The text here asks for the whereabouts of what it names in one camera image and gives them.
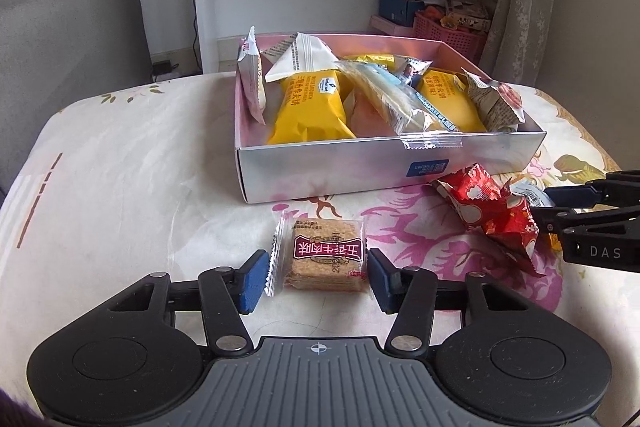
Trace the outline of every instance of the floral bedsheet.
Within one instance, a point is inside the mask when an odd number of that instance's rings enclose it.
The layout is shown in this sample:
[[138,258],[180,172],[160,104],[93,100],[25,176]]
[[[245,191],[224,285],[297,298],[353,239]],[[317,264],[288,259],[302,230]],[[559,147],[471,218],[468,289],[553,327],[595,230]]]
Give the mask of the floral bedsheet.
[[[429,186],[248,205],[233,152],[233,78],[196,76],[82,100],[54,115],[0,210],[0,387],[34,405],[24,371],[51,333],[154,271],[194,279],[239,266],[270,248],[281,212],[366,218],[368,245],[397,266],[442,279],[487,271],[596,338],[614,368],[598,417],[618,427],[640,407],[640,275],[565,264],[539,241],[520,272],[469,233]],[[547,95],[514,86],[548,132],[525,177],[540,187],[581,184],[618,169],[575,119]],[[377,335],[394,318],[370,294],[284,291],[262,298],[244,323],[261,335]],[[199,316],[178,327],[204,341]],[[431,342],[460,327],[438,312]]]

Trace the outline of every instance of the pink basket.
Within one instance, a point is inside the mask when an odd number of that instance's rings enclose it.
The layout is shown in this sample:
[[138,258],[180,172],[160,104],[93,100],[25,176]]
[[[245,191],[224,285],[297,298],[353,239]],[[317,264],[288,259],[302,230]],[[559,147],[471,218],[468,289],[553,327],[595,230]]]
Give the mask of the pink basket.
[[459,32],[443,28],[440,23],[427,19],[422,13],[415,14],[415,37],[430,41],[442,41],[455,49],[460,55],[468,58],[476,66],[480,61],[486,35]]

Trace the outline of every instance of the blue gripper pad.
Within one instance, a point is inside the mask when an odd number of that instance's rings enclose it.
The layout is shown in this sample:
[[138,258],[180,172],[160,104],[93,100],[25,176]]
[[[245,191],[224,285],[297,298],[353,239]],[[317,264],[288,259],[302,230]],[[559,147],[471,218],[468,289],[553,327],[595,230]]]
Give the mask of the blue gripper pad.
[[246,264],[254,263],[244,276],[244,291],[240,294],[241,314],[251,313],[258,305],[264,291],[269,271],[269,254],[265,250],[258,250]]
[[372,253],[367,254],[367,276],[369,284],[376,296],[376,301],[380,309],[385,313],[398,313],[402,301],[401,296],[394,295],[391,290],[391,272],[389,269],[397,271],[388,261],[388,266],[384,266],[384,261],[380,261]]

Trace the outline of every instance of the das logo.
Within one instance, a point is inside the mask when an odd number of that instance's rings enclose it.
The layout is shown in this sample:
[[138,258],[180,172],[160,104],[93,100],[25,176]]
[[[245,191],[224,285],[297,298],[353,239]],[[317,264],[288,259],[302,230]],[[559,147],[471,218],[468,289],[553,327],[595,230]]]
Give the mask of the das logo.
[[591,257],[601,257],[608,259],[620,259],[620,248],[602,248],[602,251],[598,250],[598,247],[590,247]]

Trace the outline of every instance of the curtain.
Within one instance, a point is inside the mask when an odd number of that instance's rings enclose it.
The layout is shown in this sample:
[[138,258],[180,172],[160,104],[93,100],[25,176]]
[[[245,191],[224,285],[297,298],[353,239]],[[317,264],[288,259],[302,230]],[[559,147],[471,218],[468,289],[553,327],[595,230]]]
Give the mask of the curtain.
[[533,86],[554,0],[498,0],[480,68],[495,80]]

